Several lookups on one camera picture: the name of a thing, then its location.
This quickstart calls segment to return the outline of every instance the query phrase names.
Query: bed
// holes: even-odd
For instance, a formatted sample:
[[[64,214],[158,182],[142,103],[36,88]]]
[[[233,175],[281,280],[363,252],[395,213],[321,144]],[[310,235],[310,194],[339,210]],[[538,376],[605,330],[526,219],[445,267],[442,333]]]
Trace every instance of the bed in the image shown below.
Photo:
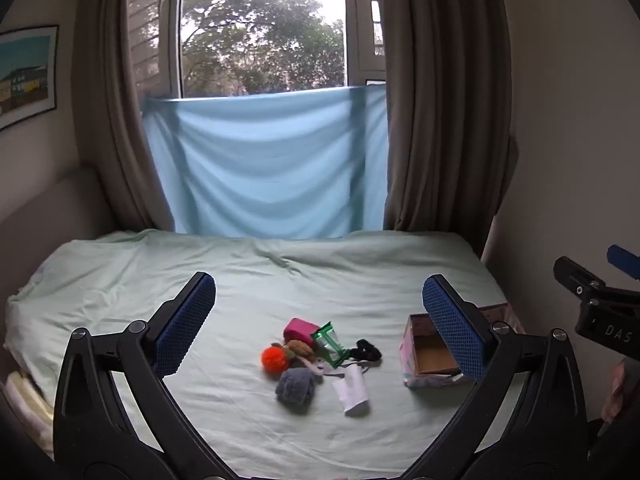
[[[462,384],[411,391],[398,345],[409,314],[423,312],[426,277],[442,273],[478,306],[505,301],[469,246],[452,234],[354,233],[332,240],[207,238],[148,230],[63,244],[8,300],[5,345],[53,404],[70,332],[121,331],[148,319],[203,270],[218,296],[178,373],[165,384],[197,430],[242,476],[375,478],[404,471],[469,392]],[[370,412],[345,416],[325,377],[306,412],[279,404],[260,351],[291,317],[331,321],[347,346],[366,338],[383,353],[365,374]],[[517,377],[483,445],[497,440]],[[140,438],[156,446],[124,378],[116,374]]]

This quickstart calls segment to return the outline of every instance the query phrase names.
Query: box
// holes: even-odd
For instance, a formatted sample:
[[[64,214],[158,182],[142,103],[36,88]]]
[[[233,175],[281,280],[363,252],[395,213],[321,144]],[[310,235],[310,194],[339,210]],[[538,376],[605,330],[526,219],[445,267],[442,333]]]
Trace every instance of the box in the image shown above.
[[[489,323],[504,321],[524,333],[520,320],[507,303],[480,308]],[[411,314],[400,343],[402,377],[408,388],[439,388],[468,381],[435,329],[429,314]]]

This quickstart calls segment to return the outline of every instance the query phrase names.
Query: wall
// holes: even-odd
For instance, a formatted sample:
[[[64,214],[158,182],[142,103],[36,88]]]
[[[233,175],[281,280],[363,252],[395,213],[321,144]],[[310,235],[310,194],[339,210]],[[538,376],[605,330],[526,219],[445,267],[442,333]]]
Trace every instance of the wall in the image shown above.
[[[606,251],[640,253],[640,20],[627,0],[505,2],[520,159],[484,259],[531,333],[569,331],[595,416],[620,357],[575,335],[578,301],[552,266],[565,254],[639,288]]]
[[[0,220],[78,165],[70,72],[76,0],[15,0],[0,32],[31,25],[60,26],[58,108],[0,131]]]

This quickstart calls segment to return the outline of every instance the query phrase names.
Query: brown curtain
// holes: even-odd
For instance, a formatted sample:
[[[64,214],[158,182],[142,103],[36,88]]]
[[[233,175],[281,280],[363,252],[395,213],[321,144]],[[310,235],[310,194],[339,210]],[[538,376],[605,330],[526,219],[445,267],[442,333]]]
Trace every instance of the brown curtain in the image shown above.
[[[503,0],[382,0],[385,228],[448,231],[480,255],[513,169]]]
[[[76,139],[123,229],[173,230],[140,121],[127,0],[78,0],[71,72]]]

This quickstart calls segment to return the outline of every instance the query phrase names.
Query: pile of objects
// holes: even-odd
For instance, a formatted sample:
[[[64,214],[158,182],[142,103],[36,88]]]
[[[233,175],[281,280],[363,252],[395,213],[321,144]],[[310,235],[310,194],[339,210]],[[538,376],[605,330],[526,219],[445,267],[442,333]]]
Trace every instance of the pile of objects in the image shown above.
[[[323,326],[293,318],[282,333],[284,343],[274,342],[260,356],[264,370],[278,378],[278,400],[295,406],[311,402],[316,383],[323,376],[338,376],[334,388],[346,414],[369,400],[362,365],[377,363],[380,351],[366,339],[347,349],[338,341],[331,322]]]

